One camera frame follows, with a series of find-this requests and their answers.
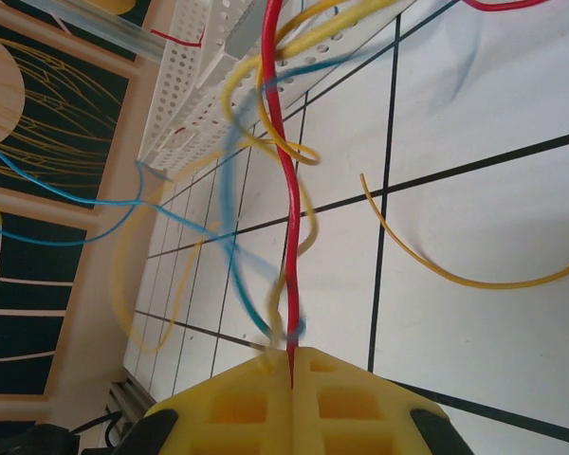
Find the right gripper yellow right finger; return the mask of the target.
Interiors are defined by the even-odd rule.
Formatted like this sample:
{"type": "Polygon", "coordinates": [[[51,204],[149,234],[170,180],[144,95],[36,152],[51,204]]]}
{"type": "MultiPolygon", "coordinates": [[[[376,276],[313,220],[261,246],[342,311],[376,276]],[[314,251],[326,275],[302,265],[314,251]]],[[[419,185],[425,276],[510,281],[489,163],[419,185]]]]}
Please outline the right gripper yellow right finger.
{"type": "Polygon", "coordinates": [[[313,348],[296,351],[295,454],[431,454],[412,418],[430,400],[313,348]]]}

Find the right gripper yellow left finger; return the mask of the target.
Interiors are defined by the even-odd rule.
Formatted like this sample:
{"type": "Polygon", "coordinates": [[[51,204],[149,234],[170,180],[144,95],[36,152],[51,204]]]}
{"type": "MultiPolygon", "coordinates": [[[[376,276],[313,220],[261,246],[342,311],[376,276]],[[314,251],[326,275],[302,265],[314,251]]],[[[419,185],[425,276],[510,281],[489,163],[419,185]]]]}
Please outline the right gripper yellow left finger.
{"type": "Polygon", "coordinates": [[[288,355],[264,353],[154,405],[177,421],[162,454],[290,454],[288,355]]]}

